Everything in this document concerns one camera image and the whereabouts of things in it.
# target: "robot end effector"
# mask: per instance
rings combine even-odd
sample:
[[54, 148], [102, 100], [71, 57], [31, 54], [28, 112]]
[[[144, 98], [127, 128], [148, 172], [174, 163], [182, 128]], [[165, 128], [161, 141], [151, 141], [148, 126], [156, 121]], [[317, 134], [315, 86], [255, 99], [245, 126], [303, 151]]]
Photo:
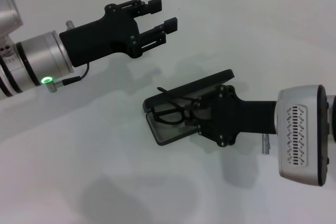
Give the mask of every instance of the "robot end effector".
[[177, 18], [142, 34], [134, 20], [161, 10], [161, 0], [151, 0], [148, 4], [141, 0], [110, 4], [100, 20], [76, 28], [67, 25], [68, 30], [59, 36], [52, 31], [15, 44], [9, 34], [23, 22], [14, 0], [0, 0], [0, 100], [41, 84], [48, 84], [49, 90], [55, 92], [59, 86], [82, 79], [74, 77], [53, 82], [72, 73], [73, 66], [85, 65], [115, 52], [138, 58], [166, 43], [166, 34], [177, 31]]

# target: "green light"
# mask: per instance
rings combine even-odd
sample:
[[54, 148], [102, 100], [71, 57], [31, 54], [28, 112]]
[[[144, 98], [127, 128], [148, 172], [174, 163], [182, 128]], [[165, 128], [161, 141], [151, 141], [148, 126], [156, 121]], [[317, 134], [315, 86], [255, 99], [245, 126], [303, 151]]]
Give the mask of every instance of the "green light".
[[52, 77], [47, 76], [47, 77], [44, 77], [44, 78], [41, 80], [41, 83], [46, 84], [46, 83], [49, 83], [49, 82], [51, 82], [51, 81], [52, 81]]

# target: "vent slot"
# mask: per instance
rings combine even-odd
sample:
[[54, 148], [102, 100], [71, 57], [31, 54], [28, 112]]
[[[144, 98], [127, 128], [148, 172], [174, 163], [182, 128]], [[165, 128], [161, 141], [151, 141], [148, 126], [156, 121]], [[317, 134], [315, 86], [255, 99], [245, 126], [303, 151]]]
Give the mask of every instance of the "vent slot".
[[307, 165], [307, 109], [301, 105], [290, 106], [286, 114], [287, 162], [300, 167]]

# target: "white table surface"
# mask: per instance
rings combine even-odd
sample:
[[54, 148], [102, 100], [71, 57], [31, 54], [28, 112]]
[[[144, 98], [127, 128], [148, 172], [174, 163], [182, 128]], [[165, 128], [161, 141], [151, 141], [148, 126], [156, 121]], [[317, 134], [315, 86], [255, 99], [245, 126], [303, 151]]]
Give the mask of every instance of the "white table surface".
[[[125, 1], [16, 0], [24, 26], [12, 38], [60, 33]], [[260, 134], [227, 148], [198, 135], [160, 147], [142, 111], [156, 87], [225, 69], [246, 100], [303, 84], [336, 94], [335, 2], [162, 0], [162, 12], [137, 22], [145, 31], [176, 16], [167, 44], [97, 60], [55, 94], [39, 87], [1, 101], [0, 223], [335, 223], [335, 143], [327, 182], [313, 187], [279, 176], [275, 136], [269, 156]]]

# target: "black ring band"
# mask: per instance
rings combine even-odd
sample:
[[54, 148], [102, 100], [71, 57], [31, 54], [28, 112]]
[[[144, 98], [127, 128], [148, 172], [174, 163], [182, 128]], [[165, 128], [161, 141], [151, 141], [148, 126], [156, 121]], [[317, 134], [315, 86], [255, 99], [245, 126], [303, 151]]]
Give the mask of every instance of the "black ring band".
[[10, 91], [8, 90], [8, 88], [6, 87], [6, 85], [4, 84], [3, 80], [0, 77], [0, 89], [2, 90], [2, 92], [4, 92], [4, 94], [7, 97], [12, 97], [13, 95], [10, 93]]
[[8, 69], [4, 59], [2, 57], [0, 57], [0, 66], [2, 67], [2, 69], [5, 72], [5, 75], [9, 81], [9, 84], [12, 86], [12, 88], [15, 90], [16, 93], [20, 94], [22, 93], [22, 90], [20, 89], [20, 87], [17, 85], [14, 77], [12, 76], [12, 73], [10, 72], [10, 70]]
[[35, 86], [41, 86], [41, 83], [39, 82], [39, 80], [37, 79], [28, 59], [27, 59], [27, 56], [26, 56], [26, 53], [25, 51], [23, 50], [23, 47], [22, 47], [22, 44], [21, 42], [17, 43], [16, 44], [16, 48], [17, 48], [17, 51], [19, 53], [19, 56], [23, 62], [23, 64], [25, 65], [26, 67], [26, 70], [29, 74], [29, 77], [31, 78], [32, 82], [35, 84]]

